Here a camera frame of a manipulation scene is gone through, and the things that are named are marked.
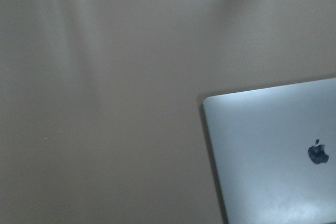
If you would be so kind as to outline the grey laptop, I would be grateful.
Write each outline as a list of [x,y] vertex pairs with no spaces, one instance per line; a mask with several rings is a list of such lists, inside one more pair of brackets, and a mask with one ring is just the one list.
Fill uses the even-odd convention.
[[228,223],[335,223],[334,78],[202,105]]

